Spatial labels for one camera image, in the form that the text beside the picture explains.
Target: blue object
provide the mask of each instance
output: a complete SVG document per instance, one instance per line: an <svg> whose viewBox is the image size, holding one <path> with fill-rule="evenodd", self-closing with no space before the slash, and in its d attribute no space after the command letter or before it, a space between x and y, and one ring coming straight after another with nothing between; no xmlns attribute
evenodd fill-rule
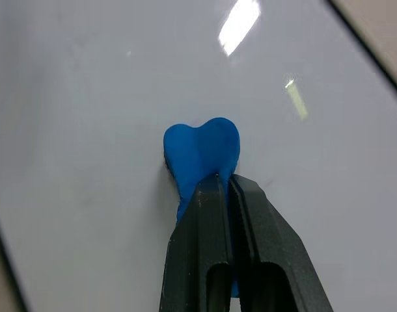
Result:
<svg viewBox="0 0 397 312"><path fill-rule="evenodd" d="M198 182L219 174L227 194L240 153L239 133L226 118L214 118L201 127L174 125L164 134L164 157L180 194L177 223L183 217Z"/></svg>

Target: white tabletop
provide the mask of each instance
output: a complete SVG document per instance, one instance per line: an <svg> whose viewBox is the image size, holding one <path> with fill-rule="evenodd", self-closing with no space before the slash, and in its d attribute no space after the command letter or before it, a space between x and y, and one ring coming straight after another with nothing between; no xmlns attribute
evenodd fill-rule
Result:
<svg viewBox="0 0 397 312"><path fill-rule="evenodd" d="M33 311L158 311L163 133L216 116L335 311L397 311L396 94L320 0L261 2L226 55L234 3L0 0L0 226Z"/></svg>

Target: white surface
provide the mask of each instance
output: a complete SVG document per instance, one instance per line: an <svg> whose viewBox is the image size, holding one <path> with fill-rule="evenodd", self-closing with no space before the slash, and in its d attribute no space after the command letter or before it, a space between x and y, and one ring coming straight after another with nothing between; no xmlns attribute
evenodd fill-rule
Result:
<svg viewBox="0 0 397 312"><path fill-rule="evenodd" d="M335 311L397 311L397 97L317 0L262 2L227 57L233 6L0 0L0 225L33 311L158 310L163 132L214 116Z"/></svg>

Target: blue heart-shaped object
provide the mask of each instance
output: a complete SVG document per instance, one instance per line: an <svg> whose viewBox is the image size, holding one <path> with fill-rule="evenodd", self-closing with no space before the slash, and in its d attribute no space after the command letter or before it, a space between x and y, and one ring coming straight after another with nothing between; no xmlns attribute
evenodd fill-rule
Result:
<svg viewBox="0 0 397 312"><path fill-rule="evenodd" d="M197 183L219 174L227 194L240 153L239 132L226 118L214 118L201 127L174 125L164 134L164 156L180 193L177 222L181 220Z"/></svg>

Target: dark edge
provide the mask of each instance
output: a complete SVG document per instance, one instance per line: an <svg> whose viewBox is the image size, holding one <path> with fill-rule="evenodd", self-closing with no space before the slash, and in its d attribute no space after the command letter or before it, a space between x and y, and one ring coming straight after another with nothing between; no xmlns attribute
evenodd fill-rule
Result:
<svg viewBox="0 0 397 312"><path fill-rule="evenodd" d="M12 263L9 261L8 252L5 249L5 244L3 242L3 238L1 235L0 235L0 263L5 273L4 278L6 278L12 297L15 300L16 307L21 312L31 312L31 310L28 309L27 307L25 297L23 296L23 292L21 291L21 287L18 283L18 279L16 278L14 267L12 266Z"/></svg>
<svg viewBox="0 0 397 312"><path fill-rule="evenodd" d="M381 74L387 79L387 82L395 89L395 92L397 93L397 79L395 79L393 74L389 72L378 54L374 52L374 48L370 44L366 43L365 39L362 38L362 36L356 30L356 26L352 25L349 17L347 17L347 14L343 13L343 10L340 9L339 4L336 3L336 0L324 0L324 2L330 6L336 16L339 18L340 22L346 26L346 29L349 30L354 39L358 41L359 45L363 48L363 51L370 57L370 60L375 63Z"/></svg>

